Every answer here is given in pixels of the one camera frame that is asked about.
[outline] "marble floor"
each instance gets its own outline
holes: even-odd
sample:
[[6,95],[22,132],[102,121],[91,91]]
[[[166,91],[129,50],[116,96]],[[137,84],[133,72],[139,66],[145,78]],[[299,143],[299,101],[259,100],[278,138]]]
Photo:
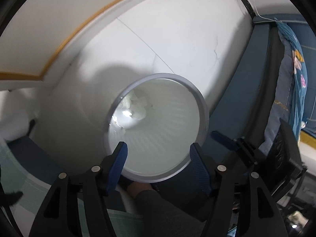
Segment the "marble floor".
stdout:
[[45,98],[33,139],[72,172],[98,164],[109,90],[157,72],[187,78],[212,110],[251,32],[240,0],[145,0],[79,53]]

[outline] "pant leg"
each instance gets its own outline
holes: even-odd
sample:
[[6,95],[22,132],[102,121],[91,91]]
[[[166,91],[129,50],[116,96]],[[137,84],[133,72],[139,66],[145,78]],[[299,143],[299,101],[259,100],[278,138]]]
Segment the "pant leg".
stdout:
[[156,191],[142,191],[135,200],[137,209],[143,214],[145,237],[201,235],[204,223],[164,200]]

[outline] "green plaid fabric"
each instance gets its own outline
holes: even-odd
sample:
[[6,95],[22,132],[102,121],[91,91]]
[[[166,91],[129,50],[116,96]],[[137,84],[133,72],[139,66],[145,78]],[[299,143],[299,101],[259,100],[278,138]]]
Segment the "green plaid fabric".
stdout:
[[[21,200],[11,207],[12,214],[23,236],[30,233],[35,215],[50,185],[29,174],[16,160],[6,142],[0,139],[1,183],[5,192],[22,191]],[[83,237],[89,237],[83,201],[78,199]],[[117,237],[144,236],[143,217],[122,211],[107,210]]]

